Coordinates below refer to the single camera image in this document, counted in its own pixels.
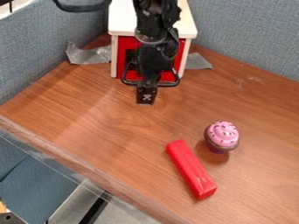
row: wire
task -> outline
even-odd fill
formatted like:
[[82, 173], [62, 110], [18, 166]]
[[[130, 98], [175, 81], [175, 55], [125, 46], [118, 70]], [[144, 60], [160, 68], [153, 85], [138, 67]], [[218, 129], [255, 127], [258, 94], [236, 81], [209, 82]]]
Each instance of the wire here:
[[83, 5], [83, 6], [63, 4], [59, 0], [53, 0], [53, 2], [55, 2], [56, 5], [63, 11], [90, 12], [90, 11], [105, 10], [111, 4], [112, 0], [104, 0], [101, 3], [97, 3], [94, 5]]
[[10, 13], [12, 13], [12, 2], [10, 2]]

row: wooden desk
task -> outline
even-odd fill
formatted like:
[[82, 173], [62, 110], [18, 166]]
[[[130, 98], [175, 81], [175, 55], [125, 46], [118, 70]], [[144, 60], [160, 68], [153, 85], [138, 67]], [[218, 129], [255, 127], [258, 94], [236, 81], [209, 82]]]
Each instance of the wooden desk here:
[[[64, 62], [1, 107], [1, 126], [160, 221], [299, 223], [299, 83], [194, 49], [214, 69], [186, 71], [152, 107], [109, 64]], [[240, 129], [229, 155], [203, 142], [218, 120]], [[164, 152], [179, 138], [218, 184], [212, 197], [195, 200]]]

